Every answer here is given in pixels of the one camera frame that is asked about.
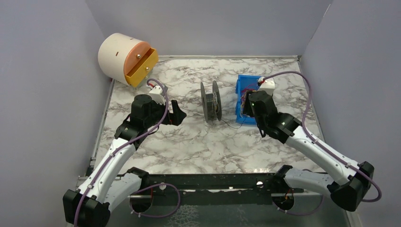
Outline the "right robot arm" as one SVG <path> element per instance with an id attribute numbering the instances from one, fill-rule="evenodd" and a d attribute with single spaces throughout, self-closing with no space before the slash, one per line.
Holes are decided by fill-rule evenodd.
<path id="1" fill-rule="evenodd" d="M 372 183 L 375 168 L 337 152 L 311 134 L 297 118 L 277 111 L 265 91 L 248 91 L 243 113 L 253 117 L 262 137 L 269 136 L 303 153 L 326 173 L 312 173 L 284 165 L 275 174 L 278 184 L 300 188 L 330 198 L 337 206 L 355 211 Z"/>

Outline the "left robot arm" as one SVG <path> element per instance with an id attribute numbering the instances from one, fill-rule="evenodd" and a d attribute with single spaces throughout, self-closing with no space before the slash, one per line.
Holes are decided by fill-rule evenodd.
<path id="1" fill-rule="evenodd" d="M 139 190 L 142 177 L 129 173 L 121 180 L 116 177 L 127 160 L 145 138 L 159 125 L 178 126 L 187 116 L 176 100 L 173 111 L 149 95 L 137 95 L 131 113 L 117 128 L 107 154 L 92 174 L 76 190 L 67 190 L 62 198 L 64 215 L 76 227 L 105 227 L 112 211 L 131 193 Z"/>

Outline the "black cable spool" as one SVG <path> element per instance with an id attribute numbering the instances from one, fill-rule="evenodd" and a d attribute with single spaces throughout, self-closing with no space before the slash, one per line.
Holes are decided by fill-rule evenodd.
<path id="1" fill-rule="evenodd" d="M 221 121 L 222 105 L 217 82 L 215 80 L 213 81 L 211 93 L 206 93 L 204 84 L 202 82 L 200 83 L 200 89 L 201 89 L 201 102 L 205 121 L 209 122 L 215 119 Z"/>

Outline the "blue plastic bin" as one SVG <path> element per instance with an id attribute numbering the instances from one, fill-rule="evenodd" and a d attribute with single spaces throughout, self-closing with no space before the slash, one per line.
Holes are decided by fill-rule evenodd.
<path id="1" fill-rule="evenodd" d="M 235 93 L 237 102 L 235 107 L 236 122 L 239 124 L 256 125 L 255 119 L 247 115 L 243 115 L 245 93 L 247 91 L 254 91 L 258 89 L 257 80 L 260 76 L 238 75 Z"/>

